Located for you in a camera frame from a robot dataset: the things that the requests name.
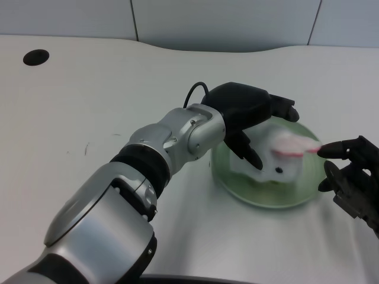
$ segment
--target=black wire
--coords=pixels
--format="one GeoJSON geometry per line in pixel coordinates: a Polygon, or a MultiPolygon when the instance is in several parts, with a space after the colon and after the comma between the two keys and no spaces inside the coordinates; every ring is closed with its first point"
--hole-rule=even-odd
{"type": "Polygon", "coordinates": [[[184,101],[184,105],[183,105],[183,108],[186,108],[187,105],[188,105],[188,101],[190,100],[189,98],[191,97],[192,93],[194,92],[194,90],[196,89],[196,87],[198,86],[202,86],[204,88],[204,92],[205,92],[205,97],[208,99],[209,97],[209,91],[208,91],[208,87],[205,83],[203,82],[197,82],[195,85],[192,86],[192,88],[189,90],[188,92],[188,95],[187,97],[185,98],[185,101],[184,101]]]}

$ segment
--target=stuffed rabbit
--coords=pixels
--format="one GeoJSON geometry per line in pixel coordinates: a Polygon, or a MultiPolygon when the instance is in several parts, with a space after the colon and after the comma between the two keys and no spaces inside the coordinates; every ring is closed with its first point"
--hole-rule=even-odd
{"type": "Polygon", "coordinates": [[[270,121],[244,132],[250,139],[250,147],[261,158],[263,169],[256,169],[230,151],[230,170],[247,175],[257,182],[294,182],[301,175],[304,153],[315,153],[321,147],[320,142],[296,135],[270,121]]]}

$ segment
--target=white table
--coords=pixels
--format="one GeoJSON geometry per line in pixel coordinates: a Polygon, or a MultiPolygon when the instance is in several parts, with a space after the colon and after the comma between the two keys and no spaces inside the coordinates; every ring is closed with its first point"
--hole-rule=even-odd
{"type": "MultiPolygon", "coordinates": [[[[228,54],[3,35],[0,62],[0,281],[41,253],[55,213],[133,131],[180,107],[200,80],[210,89],[234,81],[294,99],[300,122],[324,143],[361,134],[379,145],[379,49],[228,54]],[[24,65],[34,49],[49,51],[49,60],[24,65]]],[[[202,96],[197,90],[191,101],[202,96]]],[[[379,282],[379,241],[332,194],[282,211],[251,207],[214,186],[209,161],[207,153],[187,164],[163,192],[152,222],[158,250],[147,273],[379,282]]]]}

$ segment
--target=green dish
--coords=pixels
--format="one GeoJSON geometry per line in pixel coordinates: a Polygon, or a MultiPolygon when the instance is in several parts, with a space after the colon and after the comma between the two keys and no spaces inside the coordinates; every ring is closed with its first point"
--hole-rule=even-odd
{"type": "MultiPolygon", "coordinates": [[[[270,118],[272,123],[287,127],[293,133],[319,139],[300,123],[281,118],[270,118]]],[[[288,208],[316,197],[319,183],[325,178],[324,162],[316,154],[303,157],[303,172],[294,183],[256,182],[250,177],[233,173],[229,167],[230,149],[221,143],[211,152],[211,168],[214,180],[235,197],[252,205],[266,208],[288,208]]]]}

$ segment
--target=rabbit ear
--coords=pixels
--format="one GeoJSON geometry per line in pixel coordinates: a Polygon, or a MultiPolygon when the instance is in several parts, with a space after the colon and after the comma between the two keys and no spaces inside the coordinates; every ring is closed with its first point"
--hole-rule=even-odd
{"type": "Polygon", "coordinates": [[[303,157],[305,151],[315,153],[320,147],[321,142],[288,131],[279,133],[271,144],[272,151],[287,157],[303,157]]]}

